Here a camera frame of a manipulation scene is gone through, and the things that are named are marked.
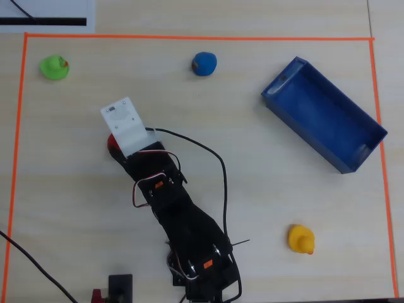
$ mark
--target black cable on table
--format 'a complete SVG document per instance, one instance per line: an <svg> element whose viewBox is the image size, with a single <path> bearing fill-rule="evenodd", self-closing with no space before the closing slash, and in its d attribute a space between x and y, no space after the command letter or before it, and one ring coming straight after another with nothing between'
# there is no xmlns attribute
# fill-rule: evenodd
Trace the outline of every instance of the black cable on table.
<svg viewBox="0 0 404 303"><path fill-rule="evenodd" d="M186 294L182 296L181 300L179 301L179 303L183 303L185 300Z"/></svg>
<svg viewBox="0 0 404 303"><path fill-rule="evenodd" d="M208 152L214 154L214 156L216 156L216 157L219 159L220 164L222 165L222 170L223 170L223 183L224 183L223 231L224 231L226 237L229 238L229 236L227 235L227 222L226 222L226 219L227 219L227 173L226 173L225 162L223 161L223 159L221 158L221 156L219 156L219 154L218 154L217 152L215 152L214 150L208 148L207 146L203 145L202 143L199 143L198 141L195 141L195 140L193 140L193 139L191 139L191 138L188 138L188 137L186 137L186 136L183 136L183 135L181 135L181 134L177 134L177 133L175 133L175 132L173 132L173 131L168 131L168 130L162 129L162 128L155 128L155 129L154 129L154 128L146 128L146 130L147 130L147 131L154 131L154 130L156 130L156 131L161 131L161 132L163 132L163 133L171 134L171 135L176 136L176 137L178 137L178 138L182 138L182 139L184 139L184 140L187 140L187 141L189 141L189 142L194 143L195 145L198 145L198 146L202 147L203 149L207 150ZM241 297L241 293L242 293L242 285L241 285L240 272L239 272L239 268L238 268L238 266L237 266L237 263L235 262L235 258L234 258L234 256L233 256L233 252L230 253L230 258L231 258L231 260L232 260L232 262L233 262L233 264L234 264L234 266L235 266L235 268L236 268L237 275L239 276L238 279L237 279L237 283L238 283L238 285L239 285L239 293L238 293L235 297L233 297L233 298L230 298L230 299L228 299L228 300L226 300L226 301L222 301L223 303L230 303L230 302L233 302L234 300L237 300L239 297Z"/></svg>
<svg viewBox="0 0 404 303"><path fill-rule="evenodd" d="M31 16L30 14L28 14L21 6L19 6L14 0L10 0L11 3L13 3L25 16L27 16L29 19L35 20L36 22L38 22L38 20Z"/></svg>
<svg viewBox="0 0 404 303"><path fill-rule="evenodd" d="M48 274L48 273L42 268L42 266L40 266L40 265L38 264L38 262L36 262L36 260L35 260L30 254L27 253L27 251L26 251L24 248L22 248L21 246L19 246L16 242L14 242L14 240L13 240L12 238L8 237L8 236L7 236L4 232L2 232L1 230L0 230L0 235L1 235L3 238L5 238L8 242L10 242L12 245L14 245L15 248L17 248L19 251L21 251L21 252L35 265L35 267L39 269L39 271L40 271L44 276L46 276L54 285L56 285L56 287L57 287L58 289L60 289L60 290L62 291L62 293L64 293L64 295L65 295L67 298L69 298L69 300L70 300L71 302L73 302L73 303L78 303L78 302L76 301L76 299L74 299L73 296L72 296L66 289L64 289L64 287L63 287L58 281L56 281L55 279L53 279L52 276L51 276L50 274Z"/></svg>

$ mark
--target orange servo label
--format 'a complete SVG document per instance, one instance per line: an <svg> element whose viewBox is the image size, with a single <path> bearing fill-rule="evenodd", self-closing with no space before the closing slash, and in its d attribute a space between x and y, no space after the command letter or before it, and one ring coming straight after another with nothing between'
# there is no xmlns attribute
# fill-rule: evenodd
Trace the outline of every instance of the orange servo label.
<svg viewBox="0 0 404 303"><path fill-rule="evenodd" d="M213 265L213 260L209 260L208 262L206 262L206 263L203 265L203 267L204 267L205 269L207 269L207 268L211 267L212 265Z"/></svg>

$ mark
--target orange tape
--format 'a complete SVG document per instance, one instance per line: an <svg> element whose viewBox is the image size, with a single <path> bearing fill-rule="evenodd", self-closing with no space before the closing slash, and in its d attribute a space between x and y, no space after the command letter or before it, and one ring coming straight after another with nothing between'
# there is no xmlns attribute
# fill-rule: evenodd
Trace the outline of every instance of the orange tape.
<svg viewBox="0 0 404 303"><path fill-rule="evenodd" d="M377 122L379 124L381 124L379 92L377 90L377 79L376 79L376 65L374 64L373 41L371 41L371 40L369 40L369 51L371 53L373 93L374 93L374 101L376 103L376 119L377 119ZM386 157L384 155L383 142L380 143L380 154L381 154L381 167L382 167L382 171L383 171L384 197L386 198L386 214L387 214L387 228L388 228L388 234L389 234L391 278L393 280L394 296L396 298L399 298L398 286L397 286L397 273L396 273L396 258L395 258L394 238L393 238L393 225L391 224L389 184L388 184L388 180L387 180Z"/></svg>
<svg viewBox="0 0 404 303"><path fill-rule="evenodd" d="M8 231L7 235L11 237L11 231L13 229L13 212L15 203L15 189L17 178L17 165L18 165L18 143L20 139L20 122L21 122L21 106L23 101L23 84L25 76L25 61L27 56L27 43L29 37L37 38L104 38L104 39L167 39L167 40L222 40L222 41L369 41L369 50L371 55L371 67L372 67L372 80L374 89L374 100L376 103L376 118L378 123L381 124L379 94L377 92L377 79L376 79L376 67L374 64L374 51L373 41L374 37L195 37L195 36L164 36L164 35L76 35L76 34L47 34L47 33L24 33L23 54L21 60L21 73L20 73L20 89L18 92L18 105L17 105L17 117L16 117L16 131L14 142L14 158L13 158L13 176L11 183L11 196L10 196L10 209L8 218ZM393 239L393 228L391 224L391 210L389 202L389 190L386 170L386 160L384 155L383 142L380 143L381 162L384 181L384 195L386 198L386 214L388 223L388 235L389 235L389 250L391 261L391 276L393 280L394 296L398 295L396 266L395 266L395 249ZM6 259L4 263L4 275L3 275L3 291L1 293L1 303L6 302L6 290L8 280L9 269L9 256L10 256L10 243L6 244ZM205 268L211 266L211 261L204 264Z"/></svg>
<svg viewBox="0 0 404 303"><path fill-rule="evenodd" d="M29 33L37 38L105 38L105 39L167 39L167 40L220 40L220 41L370 41L373 37L199 37L164 35L97 35L69 33Z"/></svg>
<svg viewBox="0 0 404 303"><path fill-rule="evenodd" d="M23 102L23 86L24 86L24 74L25 74L25 58L27 56L27 42L28 42L28 35L27 33L24 33L23 57L21 60L20 89L18 91L17 120L15 127L15 140L14 140L13 179L11 181L10 210L8 213L7 235L10 238L11 238L11 231L13 229L15 184L17 179L17 163L18 163L18 141L20 140L21 106ZM3 289L1 292L1 303L6 302L9 259L10 259L10 242L7 241L6 260L4 262L4 273L3 273Z"/></svg>

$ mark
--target blue bin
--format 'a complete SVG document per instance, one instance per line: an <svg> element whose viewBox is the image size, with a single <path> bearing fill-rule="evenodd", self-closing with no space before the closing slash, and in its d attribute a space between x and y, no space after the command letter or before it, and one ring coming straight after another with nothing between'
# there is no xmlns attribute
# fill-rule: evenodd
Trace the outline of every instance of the blue bin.
<svg viewBox="0 0 404 303"><path fill-rule="evenodd" d="M342 174L355 172L387 135L313 65L296 57L265 88L266 106Z"/></svg>

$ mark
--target red object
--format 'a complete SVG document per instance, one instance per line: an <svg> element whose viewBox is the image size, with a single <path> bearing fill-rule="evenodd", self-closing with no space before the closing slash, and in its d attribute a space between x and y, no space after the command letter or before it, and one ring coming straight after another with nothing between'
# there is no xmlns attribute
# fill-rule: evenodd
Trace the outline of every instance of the red object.
<svg viewBox="0 0 404 303"><path fill-rule="evenodd" d="M121 149L119 148L119 145L118 145L118 143L116 142L115 137L114 137L113 134L110 134L110 135L109 135L108 141L107 141L107 148L108 148L108 150L109 150L110 147L114 147L114 148L116 148L117 150L121 150Z"/></svg>
<svg viewBox="0 0 404 303"><path fill-rule="evenodd" d="M105 299L101 297L100 289L93 289L93 296L91 297L91 303L105 303Z"/></svg>

